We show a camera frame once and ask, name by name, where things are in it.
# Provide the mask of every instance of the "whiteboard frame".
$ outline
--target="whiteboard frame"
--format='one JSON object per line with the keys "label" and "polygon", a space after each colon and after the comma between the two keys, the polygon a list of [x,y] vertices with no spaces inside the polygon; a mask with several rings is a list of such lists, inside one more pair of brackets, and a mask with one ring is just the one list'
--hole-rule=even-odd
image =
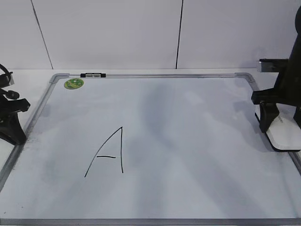
{"label": "whiteboard frame", "polygon": [[[38,103],[32,117],[25,126],[25,134],[28,137],[40,117],[56,83],[60,79],[80,77],[80,74],[58,73],[52,76],[49,85]],[[231,74],[107,74],[105,78],[86,77],[86,79],[109,79],[109,78],[243,78],[246,79],[253,91],[259,90],[258,86],[249,73]],[[16,145],[0,172],[0,192],[9,177],[24,145]],[[301,158],[296,152],[290,152],[292,161],[301,175]],[[248,218],[248,219],[19,219],[0,218],[0,225],[225,225],[225,226],[284,226],[301,225],[301,218]]]}

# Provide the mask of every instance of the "black marker line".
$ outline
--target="black marker line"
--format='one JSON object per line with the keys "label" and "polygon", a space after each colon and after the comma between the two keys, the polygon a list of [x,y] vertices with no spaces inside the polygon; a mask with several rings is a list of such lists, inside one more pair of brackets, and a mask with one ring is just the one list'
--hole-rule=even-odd
{"label": "black marker line", "polygon": [[115,131],[108,139],[106,139],[106,141],[103,143],[103,145],[101,145],[101,147],[98,149],[98,151],[97,151],[96,154],[94,155],[94,157],[93,157],[93,159],[92,159],[92,161],[91,161],[91,163],[90,163],[90,165],[89,165],[89,167],[88,167],[88,169],[87,169],[86,174],[85,174],[84,177],[87,176],[87,174],[88,174],[88,172],[89,172],[89,169],[90,169],[90,167],[91,167],[91,165],[92,165],[94,159],[96,158],[97,154],[99,153],[100,149],[101,149],[101,148],[105,145],[105,143],[107,143],[108,140],[109,140],[112,136],[114,136],[114,134],[117,133],[120,129],[121,129],[121,138],[122,138],[122,127],[120,127],[120,128],[119,128],[118,130],[116,130],[116,131]]}
{"label": "black marker line", "polygon": [[121,136],[120,136],[120,165],[121,165],[121,172],[123,173],[123,166],[122,166],[122,132],[123,132],[123,127],[121,127]]}
{"label": "black marker line", "polygon": [[99,158],[99,157],[106,157],[106,158],[116,159],[116,157],[108,156],[108,155],[99,155],[99,156],[96,156],[96,158]]}

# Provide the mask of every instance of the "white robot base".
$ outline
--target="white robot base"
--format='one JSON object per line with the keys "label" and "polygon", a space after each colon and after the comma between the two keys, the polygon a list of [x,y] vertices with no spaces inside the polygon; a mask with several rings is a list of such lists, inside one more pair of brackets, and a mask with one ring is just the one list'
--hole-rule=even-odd
{"label": "white robot base", "polygon": [[[293,119],[296,107],[277,104],[279,116],[266,132],[273,149],[277,152],[298,152],[301,150],[301,129]],[[260,119],[260,107],[256,105],[255,116]]]}

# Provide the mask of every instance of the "green magnet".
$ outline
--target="green magnet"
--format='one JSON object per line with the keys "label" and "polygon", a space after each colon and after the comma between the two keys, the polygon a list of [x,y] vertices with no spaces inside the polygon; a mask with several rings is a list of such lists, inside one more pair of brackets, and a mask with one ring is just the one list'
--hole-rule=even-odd
{"label": "green magnet", "polygon": [[84,85],[84,81],[82,79],[69,79],[65,82],[64,87],[66,89],[78,89]]}

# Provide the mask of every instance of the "white wall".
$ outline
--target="white wall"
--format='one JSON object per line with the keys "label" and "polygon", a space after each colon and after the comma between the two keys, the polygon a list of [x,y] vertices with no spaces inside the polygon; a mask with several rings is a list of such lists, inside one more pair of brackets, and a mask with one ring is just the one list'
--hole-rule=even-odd
{"label": "white wall", "polygon": [[184,0],[178,68],[255,67],[288,58],[300,0]]}
{"label": "white wall", "polygon": [[175,68],[181,0],[33,3],[56,69]]}
{"label": "white wall", "polygon": [[[55,69],[175,68],[182,0],[33,0]],[[178,68],[287,58],[301,0],[184,0]],[[30,0],[0,0],[0,64],[49,69]]]}
{"label": "white wall", "polygon": [[51,68],[30,0],[0,0],[0,64]]}

